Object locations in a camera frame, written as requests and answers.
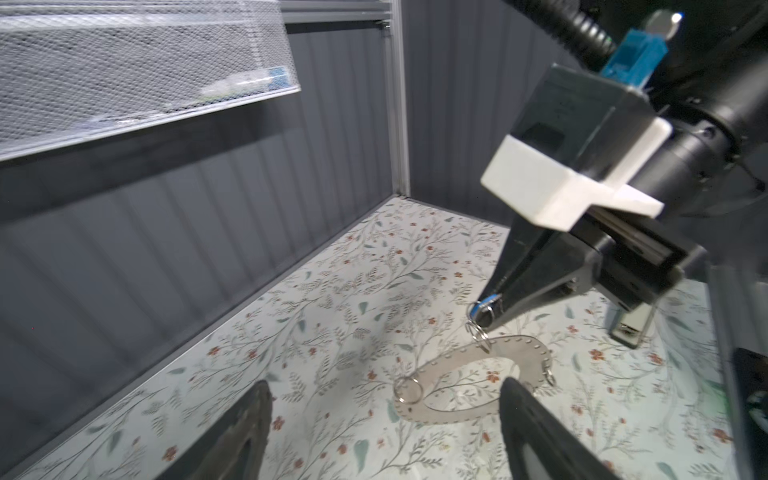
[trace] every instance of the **wire mesh shelf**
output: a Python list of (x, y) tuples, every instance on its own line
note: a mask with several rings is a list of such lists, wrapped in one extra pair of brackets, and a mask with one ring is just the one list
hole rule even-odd
[(298, 91), (277, 0), (0, 3), (0, 160)]

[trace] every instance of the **black cable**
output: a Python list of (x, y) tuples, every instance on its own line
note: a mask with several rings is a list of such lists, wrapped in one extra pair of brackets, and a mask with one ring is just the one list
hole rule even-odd
[(504, 0), (547, 32), (585, 67), (599, 71), (616, 50), (595, 20), (565, 0)]

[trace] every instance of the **table surface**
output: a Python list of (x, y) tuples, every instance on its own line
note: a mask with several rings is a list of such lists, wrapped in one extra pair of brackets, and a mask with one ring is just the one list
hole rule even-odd
[[(510, 478), (496, 415), (453, 425), (400, 419), (392, 381), (472, 340), (466, 306), (508, 230), (393, 198), (19, 478), (153, 478), (255, 379), (274, 396), (260, 478)], [(636, 350), (604, 328), (591, 291), (494, 332), (552, 351), (537, 398), (622, 478), (736, 478), (706, 285), (659, 303)], [(428, 405), (498, 396), (515, 367), (475, 362)]]

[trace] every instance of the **gray panel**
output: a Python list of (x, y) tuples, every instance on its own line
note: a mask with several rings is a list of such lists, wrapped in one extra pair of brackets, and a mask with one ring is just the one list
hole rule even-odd
[(0, 474), (392, 193), (379, 26), (288, 32), (299, 94), (0, 166)]
[[(366, 49), (366, 62), (363, 77), (370, 91), (386, 91), (384, 76), (384, 49), (381, 31), (374, 29), (361, 30), (363, 38), (361, 45)], [(364, 116), (371, 121), (374, 133), (373, 147), (376, 150), (376, 178), (379, 197), (392, 193), (392, 165), (389, 159), (389, 132), (387, 129), (387, 108), (385, 95), (364, 95), (367, 109)]]
[(510, 224), (515, 214), (480, 176), (549, 66), (575, 62), (498, 0), (403, 8), (412, 195)]

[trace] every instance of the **metal plate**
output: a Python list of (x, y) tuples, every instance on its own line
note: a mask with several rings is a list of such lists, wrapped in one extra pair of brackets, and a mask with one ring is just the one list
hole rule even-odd
[(424, 392), (433, 390), (440, 378), (468, 363), (493, 357), (510, 359), (520, 369), (518, 381), (532, 392), (544, 382), (551, 368), (551, 353), (547, 346), (532, 336), (500, 336), (490, 340), (490, 352), (479, 343), (443, 353), (420, 366), (410, 376), (401, 377), (393, 386), (394, 404), (398, 414), (411, 422), (426, 425), (468, 422), (491, 413), (498, 413), (498, 399), (465, 410), (444, 411), (428, 407)]

